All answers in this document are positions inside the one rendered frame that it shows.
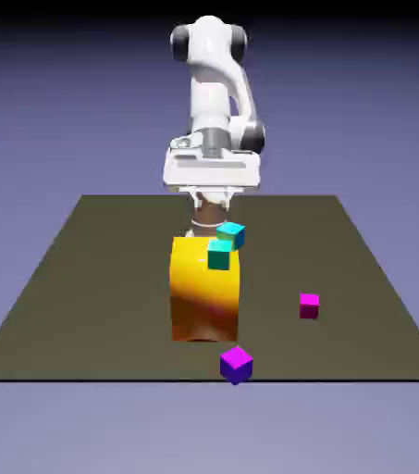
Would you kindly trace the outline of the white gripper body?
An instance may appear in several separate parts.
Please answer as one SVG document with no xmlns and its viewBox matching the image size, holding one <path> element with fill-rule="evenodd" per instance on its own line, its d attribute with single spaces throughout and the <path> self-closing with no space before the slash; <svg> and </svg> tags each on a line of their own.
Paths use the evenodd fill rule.
<svg viewBox="0 0 419 474">
<path fill-rule="evenodd" d="M 169 187 L 253 188 L 260 184 L 260 156 L 222 150 L 221 157 L 204 157 L 201 148 L 169 148 L 163 182 Z"/>
</svg>

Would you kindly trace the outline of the small cyan cube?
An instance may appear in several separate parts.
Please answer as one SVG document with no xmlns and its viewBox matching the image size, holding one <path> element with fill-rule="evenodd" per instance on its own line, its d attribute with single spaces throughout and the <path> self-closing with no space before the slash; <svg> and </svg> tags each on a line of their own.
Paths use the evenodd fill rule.
<svg viewBox="0 0 419 474">
<path fill-rule="evenodd" d="M 239 250 L 245 242 L 246 227 L 236 222 L 225 221 L 216 228 L 216 237 L 231 244 L 231 250 Z"/>
</svg>

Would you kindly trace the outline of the small teal cube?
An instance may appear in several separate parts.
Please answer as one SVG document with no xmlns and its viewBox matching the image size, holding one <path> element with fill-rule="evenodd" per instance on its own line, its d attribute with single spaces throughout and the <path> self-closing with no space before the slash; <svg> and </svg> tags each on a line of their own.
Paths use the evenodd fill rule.
<svg viewBox="0 0 419 474">
<path fill-rule="evenodd" d="M 213 270 L 229 270 L 232 242 L 212 239 L 207 245 L 207 267 Z"/>
</svg>

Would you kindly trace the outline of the small magenta cube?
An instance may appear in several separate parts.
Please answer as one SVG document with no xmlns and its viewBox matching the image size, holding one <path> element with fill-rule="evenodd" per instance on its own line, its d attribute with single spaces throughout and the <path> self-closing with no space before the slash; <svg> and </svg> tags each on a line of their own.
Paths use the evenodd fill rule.
<svg viewBox="0 0 419 474">
<path fill-rule="evenodd" d="M 302 319 L 317 319 L 320 310 L 320 297 L 315 293 L 300 293 L 299 316 Z"/>
</svg>

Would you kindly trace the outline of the small purple cube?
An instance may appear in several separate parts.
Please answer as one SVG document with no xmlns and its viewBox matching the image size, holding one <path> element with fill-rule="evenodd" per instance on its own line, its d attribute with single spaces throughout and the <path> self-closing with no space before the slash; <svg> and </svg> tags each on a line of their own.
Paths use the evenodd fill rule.
<svg viewBox="0 0 419 474">
<path fill-rule="evenodd" d="M 235 346 L 219 357 L 220 375 L 232 385 L 247 381 L 253 374 L 252 356 L 239 346 Z"/>
</svg>

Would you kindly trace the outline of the large orange box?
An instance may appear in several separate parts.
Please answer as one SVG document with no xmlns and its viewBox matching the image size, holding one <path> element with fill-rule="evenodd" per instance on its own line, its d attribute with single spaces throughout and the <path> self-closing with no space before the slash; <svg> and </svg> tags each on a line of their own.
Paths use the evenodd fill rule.
<svg viewBox="0 0 419 474">
<path fill-rule="evenodd" d="M 172 339 L 176 342 L 235 342 L 239 332 L 240 256 L 229 270 L 207 267 L 207 245 L 215 237 L 175 237 L 169 262 Z"/>
</svg>

